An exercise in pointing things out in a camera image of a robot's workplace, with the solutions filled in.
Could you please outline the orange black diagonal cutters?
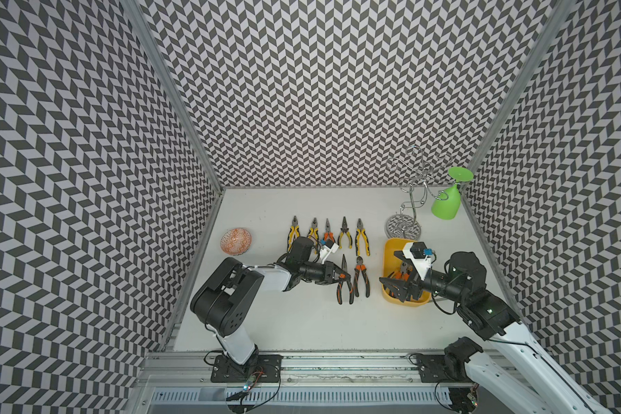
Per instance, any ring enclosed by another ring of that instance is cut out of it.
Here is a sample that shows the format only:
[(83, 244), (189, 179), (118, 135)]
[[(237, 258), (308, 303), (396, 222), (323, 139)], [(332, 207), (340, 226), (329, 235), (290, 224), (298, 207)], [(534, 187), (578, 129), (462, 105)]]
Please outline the orange black diagonal cutters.
[(364, 263), (364, 260), (361, 256), (356, 257), (355, 261), (355, 279), (354, 279), (354, 295), (356, 298), (360, 296), (359, 286), (360, 283), (363, 282), (365, 287), (364, 297), (369, 298), (371, 295), (371, 286), (370, 280), (367, 275), (367, 267)]

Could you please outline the orange black needle-nose pliers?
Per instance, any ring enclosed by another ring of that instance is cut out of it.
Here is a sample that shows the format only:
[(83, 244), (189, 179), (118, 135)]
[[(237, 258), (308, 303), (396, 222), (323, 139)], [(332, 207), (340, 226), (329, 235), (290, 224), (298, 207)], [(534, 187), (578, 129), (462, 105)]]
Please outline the orange black needle-nose pliers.
[(326, 219), (322, 243), (327, 244), (327, 243), (335, 243), (335, 242), (336, 242), (336, 239), (331, 229), (331, 222), (329, 221), (329, 219)]

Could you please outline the small yellow needle-nose pliers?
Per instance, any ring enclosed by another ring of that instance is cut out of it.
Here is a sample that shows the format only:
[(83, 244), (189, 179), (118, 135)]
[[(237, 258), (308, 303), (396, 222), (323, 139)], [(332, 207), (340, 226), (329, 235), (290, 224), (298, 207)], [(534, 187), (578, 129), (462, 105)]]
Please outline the small yellow needle-nose pliers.
[(353, 248), (353, 237), (350, 234), (348, 227), (348, 220), (346, 217), (343, 217), (340, 233), (337, 238), (337, 244), (339, 248), (343, 248), (344, 245), (347, 245), (349, 249)]

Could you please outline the large yellow black pliers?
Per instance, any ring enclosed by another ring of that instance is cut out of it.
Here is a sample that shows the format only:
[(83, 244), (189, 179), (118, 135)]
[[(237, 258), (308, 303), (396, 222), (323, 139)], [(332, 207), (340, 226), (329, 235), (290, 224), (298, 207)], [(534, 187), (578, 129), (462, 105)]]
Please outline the large yellow black pliers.
[(357, 229), (355, 236), (355, 252), (358, 256), (371, 255), (370, 242), (361, 218), (357, 219)]

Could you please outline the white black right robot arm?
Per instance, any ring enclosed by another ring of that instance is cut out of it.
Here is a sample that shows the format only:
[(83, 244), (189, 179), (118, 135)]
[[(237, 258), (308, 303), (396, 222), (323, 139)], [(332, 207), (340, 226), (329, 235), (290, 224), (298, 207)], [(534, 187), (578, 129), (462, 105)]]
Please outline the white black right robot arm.
[(500, 367), (474, 340), (448, 345), (438, 364), (448, 381), (483, 386), (515, 413), (606, 413), (539, 344), (505, 300), (486, 288), (486, 268), (473, 252), (456, 252), (442, 271), (433, 268), (434, 252), (424, 243), (407, 243), (395, 252), (409, 268), (400, 277), (382, 277), (383, 287), (401, 302), (422, 293), (453, 302), (455, 314), (481, 340), (491, 343), (524, 377)]

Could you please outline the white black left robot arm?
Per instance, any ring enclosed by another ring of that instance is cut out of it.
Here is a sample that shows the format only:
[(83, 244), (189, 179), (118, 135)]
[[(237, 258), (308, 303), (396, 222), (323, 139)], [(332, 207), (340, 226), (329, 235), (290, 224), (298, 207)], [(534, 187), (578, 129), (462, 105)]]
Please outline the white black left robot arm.
[(337, 250), (332, 241), (316, 243), (310, 237), (299, 237), (273, 264), (247, 266), (229, 257), (194, 294), (190, 311), (217, 338), (224, 355), (238, 367), (246, 367), (255, 361), (258, 348), (242, 324), (258, 293), (289, 292), (301, 281), (336, 284), (337, 301), (343, 303), (346, 286), (348, 303), (354, 303), (355, 288), (347, 262), (337, 265), (328, 260)]

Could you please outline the yellow plastic storage box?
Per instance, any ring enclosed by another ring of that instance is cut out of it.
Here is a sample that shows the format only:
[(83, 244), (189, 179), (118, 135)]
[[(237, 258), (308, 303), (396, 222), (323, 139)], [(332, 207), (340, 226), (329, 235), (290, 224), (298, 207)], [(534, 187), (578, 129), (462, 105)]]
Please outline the yellow plastic storage box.
[[(402, 239), (402, 238), (392, 238), (389, 239), (384, 246), (383, 252), (383, 277), (393, 279), (400, 279), (403, 274), (401, 272), (401, 265), (403, 264), (402, 260), (398, 259), (394, 253), (396, 251), (402, 250), (407, 243), (411, 243), (412, 240)], [(402, 305), (407, 307), (419, 307), (422, 305), (426, 305), (431, 301), (431, 294), (428, 292), (422, 292), (419, 299), (411, 299), (405, 302), (400, 302), (397, 298), (393, 296), (389, 289), (381, 286), (381, 292), (384, 299), (393, 304), (393, 305)]]

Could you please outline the green plastic wine glass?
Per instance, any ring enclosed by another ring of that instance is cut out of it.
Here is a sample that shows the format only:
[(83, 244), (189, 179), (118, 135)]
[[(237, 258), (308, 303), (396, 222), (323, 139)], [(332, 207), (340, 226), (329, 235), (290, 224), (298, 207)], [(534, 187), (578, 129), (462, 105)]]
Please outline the green plastic wine glass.
[(474, 173), (465, 167), (450, 167), (448, 175), (453, 185), (441, 191), (432, 207), (432, 214), (443, 220), (452, 220), (462, 205), (461, 188), (474, 179)]

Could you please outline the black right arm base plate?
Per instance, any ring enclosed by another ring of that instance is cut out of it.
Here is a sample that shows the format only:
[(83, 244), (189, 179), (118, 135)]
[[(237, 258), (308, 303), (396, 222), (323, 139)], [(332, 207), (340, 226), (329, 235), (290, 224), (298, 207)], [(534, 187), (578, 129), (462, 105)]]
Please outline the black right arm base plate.
[(472, 382), (467, 375), (467, 364), (477, 362), (475, 355), (467, 358), (454, 354), (426, 355), (421, 353), (408, 355), (408, 360), (417, 369), (421, 382), (424, 384)]

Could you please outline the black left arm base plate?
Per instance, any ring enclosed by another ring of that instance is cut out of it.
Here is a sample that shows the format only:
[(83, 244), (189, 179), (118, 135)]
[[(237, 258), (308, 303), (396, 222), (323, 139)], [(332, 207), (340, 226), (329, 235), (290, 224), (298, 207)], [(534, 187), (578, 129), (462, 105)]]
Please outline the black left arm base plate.
[(245, 383), (252, 375), (258, 383), (277, 383), (280, 380), (282, 355), (253, 354), (243, 365), (226, 355), (217, 355), (212, 363), (212, 383)]

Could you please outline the aluminium front rail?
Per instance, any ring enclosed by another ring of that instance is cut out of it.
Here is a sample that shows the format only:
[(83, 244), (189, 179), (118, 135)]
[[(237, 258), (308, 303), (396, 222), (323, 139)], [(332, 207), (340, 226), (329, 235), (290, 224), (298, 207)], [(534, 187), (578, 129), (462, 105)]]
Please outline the aluminium front rail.
[[(145, 360), (124, 410), (127, 413), (268, 412), (512, 412), (483, 386), (421, 382), (408, 355), (419, 352), (282, 352), (280, 380), (212, 383), (218, 352), (159, 353)], [(522, 374), (502, 356), (486, 352), (508, 374)]]

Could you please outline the aluminium corner post right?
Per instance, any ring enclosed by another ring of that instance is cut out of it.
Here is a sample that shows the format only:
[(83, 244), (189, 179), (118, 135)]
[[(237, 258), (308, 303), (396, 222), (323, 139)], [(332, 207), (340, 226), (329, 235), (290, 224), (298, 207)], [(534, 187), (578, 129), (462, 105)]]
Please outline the aluminium corner post right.
[(498, 109), (493, 122), (484, 135), (479, 147), (476, 149), (474, 156), (469, 163), (469, 170), (476, 174), (481, 168), (483, 161), (487, 154), (492, 149), (498, 135), (505, 126), (506, 121), (512, 115), (513, 110), (516, 108), (518, 101), (522, 97), (526, 87), (534, 76), (538, 67), (542, 65), (543, 58), (553, 41), (557, 37), (562, 25), (569, 18), (569, 14), (576, 5), (574, 0), (561, 0), (558, 1), (550, 13), (550, 17), (546, 24), (543, 26), (538, 39), (531, 47), (531, 51), (526, 58), (524, 64), (521, 67), (519, 74), (512, 83), (509, 93), (506, 95), (502, 102), (502, 105)]

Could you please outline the aluminium corner post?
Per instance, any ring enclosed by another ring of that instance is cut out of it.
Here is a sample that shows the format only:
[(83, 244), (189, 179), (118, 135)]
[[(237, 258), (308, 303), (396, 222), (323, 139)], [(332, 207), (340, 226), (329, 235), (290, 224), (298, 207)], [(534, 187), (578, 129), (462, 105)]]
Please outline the aluminium corner post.
[(186, 132), (191, 146), (198, 155), (199, 163), (201, 167), (205, 169), (212, 188), (217, 193), (222, 194), (224, 192), (224, 188), (221, 185), (216, 172), (214, 171), (213, 165), (210, 162), (210, 157), (205, 152), (205, 147), (174, 82), (174, 77), (163, 59), (160, 48), (152, 35), (152, 31), (148, 27), (146, 18), (141, 10), (140, 2), (124, 0), (121, 1), (120, 4), (122, 5), (124, 13), (132, 26), (135, 36), (141, 43), (145, 54), (148, 56), (150, 64), (160, 81), (162, 90), (166, 93), (167, 98), (172, 105), (172, 109)]
[(512, 83), (509, 93), (506, 95), (502, 102), (502, 105), (498, 109), (493, 122), (484, 135), (479, 147), (476, 149), (474, 156), (469, 163), (469, 170), (476, 174), (481, 168), (483, 161), (487, 154), (492, 149), (498, 135), (505, 126), (506, 121), (512, 115), (513, 110), (516, 108), (518, 101), (522, 97), (526, 87), (534, 76), (538, 67), (542, 65), (543, 58), (553, 41), (557, 37), (562, 25), (569, 18), (569, 14), (576, 5), (574, 0), (561, 0), (558, 1), (550, 13), (550, 17), (546, 24), (543, 26), (538, 39), (531, 47), (531, 51), (526, 58), (524, 64), (521, 67), (519, 74)]

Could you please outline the aluminium corner post left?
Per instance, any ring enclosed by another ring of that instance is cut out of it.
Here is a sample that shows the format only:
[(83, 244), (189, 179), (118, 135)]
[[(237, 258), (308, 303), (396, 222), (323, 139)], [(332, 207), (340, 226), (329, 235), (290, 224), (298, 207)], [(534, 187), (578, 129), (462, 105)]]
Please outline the aluminium corner post left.
[(216, 172), (214, 171), (213, 165), (210, 162), (210, 157), (205, 152), (205, 147), (174, 82), (174, 77), (163, 59), (160, 48), (152, 35), (152, 31), (148, 27), (146, 18), (141, 10), (140, 2), (124, 0), (121, 1), (120, 4), (122, 5), (124, 13), (132, 26), (135, 36), (141, 43), (145, 54), (148, 56), (150, 64), (160, 81), (162, 90), (166, 93), (167, 98), (172, 105), (172, 109), (186, 132), (191, 146), (198, 155), (199, 163), (201, 167), (205, 169), (212, 188), (217, 193), (222, 194), (224, 192), (224, 188), (221, 185)]

